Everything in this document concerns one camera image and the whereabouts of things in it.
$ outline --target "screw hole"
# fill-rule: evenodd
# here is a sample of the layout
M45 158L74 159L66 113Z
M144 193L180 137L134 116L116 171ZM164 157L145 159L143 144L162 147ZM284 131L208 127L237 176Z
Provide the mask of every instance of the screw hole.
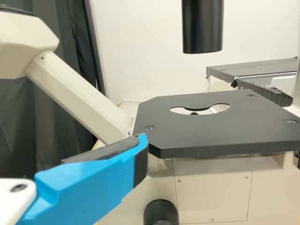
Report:
M150 131L150 130L154 129L154 127L155 127L155 126L153 126L153 125L148 125L148 126L145 126L145 127L144 127L144 130Z
M285 120L285 122L286 122L286 123L292 123L292 124L297 124L297 123L299 123L298 120L290 120L290 119Z
M10 189L10 192L19 192L24 190L27 187L26 184L18 184L16 186L14 186L12 189Z

